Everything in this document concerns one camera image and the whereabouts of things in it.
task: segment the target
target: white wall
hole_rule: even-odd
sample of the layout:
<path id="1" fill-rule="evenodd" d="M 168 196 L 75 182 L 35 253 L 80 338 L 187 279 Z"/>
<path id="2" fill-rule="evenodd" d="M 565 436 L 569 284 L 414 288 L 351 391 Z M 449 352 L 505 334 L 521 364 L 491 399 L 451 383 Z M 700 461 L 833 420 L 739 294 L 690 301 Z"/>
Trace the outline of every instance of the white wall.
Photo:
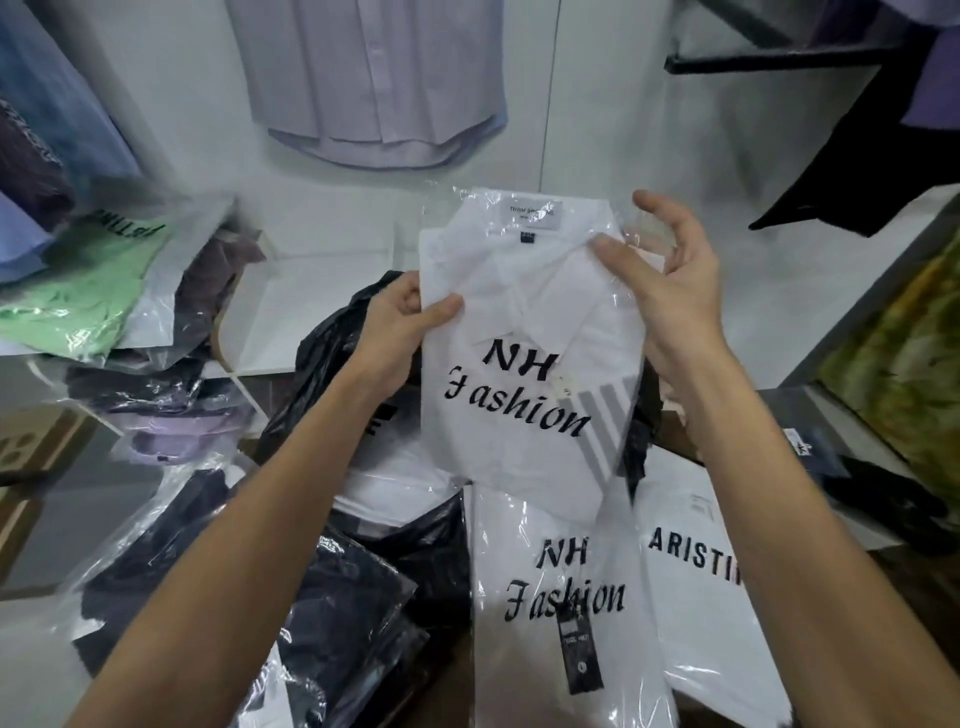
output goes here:
<path id="1" fill-rule="evenodd" d="M 506 0 L 506 131 L 462 167 L 388 174 L 302 157 L 252 123 L 224 0 L 36 2 L 151 172 L 238 191 L 282 255 L 385 249 L 428 179 L 536 190 L 542 172 L 546 192 L 674 194 L 721 255 L 728 334 L 760 387 L 779 384 L 948 199 L 921 199 L 870 239 L 816 222 L 748 232 L 869 71 L 669 77 L 671 0 L 564 0 L 559 23 L 559 0 Z M 690 33 L 736 44 L 700 13 Z"/>

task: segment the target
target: forearm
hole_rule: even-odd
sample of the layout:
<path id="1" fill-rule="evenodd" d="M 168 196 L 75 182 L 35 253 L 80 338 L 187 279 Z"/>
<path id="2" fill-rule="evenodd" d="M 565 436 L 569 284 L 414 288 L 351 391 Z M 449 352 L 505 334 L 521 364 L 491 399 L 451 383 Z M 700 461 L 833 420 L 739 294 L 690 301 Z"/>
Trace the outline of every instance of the forearm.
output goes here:
<path id="1" fill-rule="evenodd" d="M 956 675 L 831 512 L 732 355 L 679 383 L 748 593 L 804 725 L 947 725 Z"/>
<path id="2" fill-rule="evenodd" d="M 350 365 L 133 621 L 70 726 L 222 728 L 266 659 L 379 404 Z"/>

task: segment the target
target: person's right hand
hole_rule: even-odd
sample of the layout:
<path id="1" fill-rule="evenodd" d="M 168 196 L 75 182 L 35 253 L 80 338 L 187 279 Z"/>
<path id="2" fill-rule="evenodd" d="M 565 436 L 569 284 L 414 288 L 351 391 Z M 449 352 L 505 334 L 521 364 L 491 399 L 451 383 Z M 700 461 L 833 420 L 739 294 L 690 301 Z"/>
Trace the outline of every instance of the person's right hand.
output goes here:
<path id="1" fill-rule="evenodd" d="M 634 292 L 647 325 L 646 353 L 657 373 L 684 389 L 699 368 L 731 355 L 720 325 L 720 262 L 686 207 L 644 190 L 634 193 L 634 204 L 669 225 L 677 239 L 663 273 L 635 248 L 607 235 L 590 246 Z"/>

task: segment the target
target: shirt placket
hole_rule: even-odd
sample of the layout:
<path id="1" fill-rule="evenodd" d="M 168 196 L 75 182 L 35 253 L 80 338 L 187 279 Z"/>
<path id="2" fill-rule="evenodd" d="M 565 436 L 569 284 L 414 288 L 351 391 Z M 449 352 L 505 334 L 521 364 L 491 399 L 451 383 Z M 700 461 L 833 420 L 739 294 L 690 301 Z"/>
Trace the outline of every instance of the shirt placket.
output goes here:
<path id="1" fill-rule="evenodd" d="M 397 131 L 396 105 L 394 103 L 394 79 L 390 72 L 387 55 L 387 28 L 383 19 L 383 0 L 357 0 L 360 24 L 367 50 L 367 63 L 373 81 L 373 97 L 376 115 L 380 122 L 380 134 L 385 142 L 403 141 Z"/>

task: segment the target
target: hand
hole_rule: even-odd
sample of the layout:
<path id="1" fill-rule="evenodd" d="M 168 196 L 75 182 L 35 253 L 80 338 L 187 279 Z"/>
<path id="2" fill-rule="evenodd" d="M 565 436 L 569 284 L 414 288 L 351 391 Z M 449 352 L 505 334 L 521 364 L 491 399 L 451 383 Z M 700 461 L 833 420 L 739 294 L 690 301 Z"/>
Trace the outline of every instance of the hand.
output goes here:
<path id="1" fill-rule="evenodd" d="M 720 324 L 720 262 L 686 207 L 642 190 L 634 193 L 634 204 L 673 229 L 677 247 L 663 273 L 631 246 L 607 235 L 598 235 L 590 246 L 634 292 L 654 368 L 675 389 L 684 389 L 698 367 L 732 356 Z"/>
<path id="2" fill-rule="evenodd" d="M 451 294 L 420 310 L 420 274 L 404 273 L 370 301 L 360 341 L 345 369 L 358 374 L 384 401 L 410 375 L 414 352 L 431 328 L 450 321 L 464 300 Z"/>

